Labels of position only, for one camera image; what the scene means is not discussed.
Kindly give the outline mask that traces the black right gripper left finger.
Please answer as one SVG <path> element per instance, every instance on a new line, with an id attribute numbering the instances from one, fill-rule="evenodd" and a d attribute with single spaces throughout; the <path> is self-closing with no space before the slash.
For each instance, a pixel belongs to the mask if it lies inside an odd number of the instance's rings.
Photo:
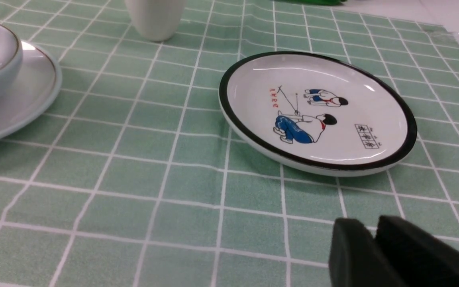
<path id="1" fill-rule="evenodd" d="M 357 219 L 335 220 L 328 267 L 333 287 L 406 287 L 371 232 Z"/>

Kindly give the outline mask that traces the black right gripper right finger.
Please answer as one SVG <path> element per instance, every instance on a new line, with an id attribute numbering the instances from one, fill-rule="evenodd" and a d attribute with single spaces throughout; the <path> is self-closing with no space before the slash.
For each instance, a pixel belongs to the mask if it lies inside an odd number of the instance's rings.
<path id="1" fill-rule="evenodd" d="M 379 217 L 375 241 L 410 287 L 459 287 L 459 251 L 398 216 Z"/>

